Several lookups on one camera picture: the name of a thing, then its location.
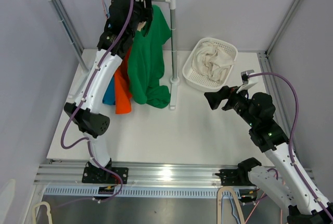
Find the light blue plastic hanger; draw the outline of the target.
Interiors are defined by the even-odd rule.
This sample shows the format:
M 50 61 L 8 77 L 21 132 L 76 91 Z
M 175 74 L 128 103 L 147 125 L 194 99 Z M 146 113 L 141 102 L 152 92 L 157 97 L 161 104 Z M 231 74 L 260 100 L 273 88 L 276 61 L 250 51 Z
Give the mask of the light blue plastic hanger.
M 108 7 L 106 4 L 106 0 L 102 0 L 102 2 L 103 2 L 105 16 L 106 16 L 106 18 L 109 18 L 109 11 L 108 11 Z

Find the green t shirt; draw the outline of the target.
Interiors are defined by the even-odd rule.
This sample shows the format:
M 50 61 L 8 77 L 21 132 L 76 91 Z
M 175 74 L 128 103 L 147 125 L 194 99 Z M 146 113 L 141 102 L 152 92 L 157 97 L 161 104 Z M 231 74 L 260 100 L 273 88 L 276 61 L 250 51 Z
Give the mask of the green t shirt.
M 150 28 L 144 27 L 135 34 L 127 74 L 136 103 L 163 109 L 171 99 L 168 86 L 160 84 L 164 76 L 163 46 L 171 38 L 171 29 L 160 7 L 153 5 L 152 8 Z

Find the orange t shirt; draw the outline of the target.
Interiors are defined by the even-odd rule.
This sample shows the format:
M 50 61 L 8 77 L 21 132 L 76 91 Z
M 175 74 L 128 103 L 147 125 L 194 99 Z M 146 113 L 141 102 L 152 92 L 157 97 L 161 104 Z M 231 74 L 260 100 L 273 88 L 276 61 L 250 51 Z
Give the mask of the orange t shirt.
M 127 74 L 131 50 L 132 48 L 130 47 L 121 65 L 114 74 L 115 113 L 118 115 L 128 114 L 132 111 L 132 94 L 130 93 L 130 80 Z

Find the beige plastic hanger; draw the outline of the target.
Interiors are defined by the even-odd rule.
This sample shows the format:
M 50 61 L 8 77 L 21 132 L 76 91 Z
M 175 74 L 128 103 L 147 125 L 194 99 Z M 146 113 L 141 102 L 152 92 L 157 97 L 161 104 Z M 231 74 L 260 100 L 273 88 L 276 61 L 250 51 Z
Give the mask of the beige plastic hanger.
M 144 22 L 140 22 L 138 24 L 138 26 L 137 26 L 137 31 L 141 31 L 144 28 L 145 25 L 146 25 L 145 21 Z

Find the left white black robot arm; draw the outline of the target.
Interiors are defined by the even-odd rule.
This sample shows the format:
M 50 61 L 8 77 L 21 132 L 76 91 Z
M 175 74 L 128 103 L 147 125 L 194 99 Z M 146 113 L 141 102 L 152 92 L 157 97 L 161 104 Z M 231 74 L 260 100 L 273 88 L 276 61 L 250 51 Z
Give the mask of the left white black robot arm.
M 100 113 L 107 87 L 130 47 L 140 23 L 151 23 L 152 0 L 111 0 L 109 17 L 99 37 L 95 62 L 80 95 L 73 103 L 65 103 L 69 122 L 77 125 L 87 142 L 89 164 L 96 167 L 94 177 L 101 183 L 112 177 L 111 158 L 103 135 L 110 119 Z

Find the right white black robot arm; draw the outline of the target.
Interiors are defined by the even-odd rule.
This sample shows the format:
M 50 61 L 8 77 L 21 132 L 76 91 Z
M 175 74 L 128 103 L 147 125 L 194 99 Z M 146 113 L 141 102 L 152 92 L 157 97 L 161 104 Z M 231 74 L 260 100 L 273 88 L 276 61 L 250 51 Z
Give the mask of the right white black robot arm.
M 274 164 L 284 183 L 269 175 L 255 158 L 238 164 L 237 180 L 244 185 L 258 186 L 281 209 L 288 211 L 288 223 L 332 223 L 332 203 L 313 183 L 289 150 L 290 140 L 273 119 L 272 97 L 257 92 L 247 98 L 247 91 L 238 87 L 222 87 L 218 92 L 205 92 L 212 110 L 226 100 L 222 110 L 234 110 L 249 126 L 252 142 Z

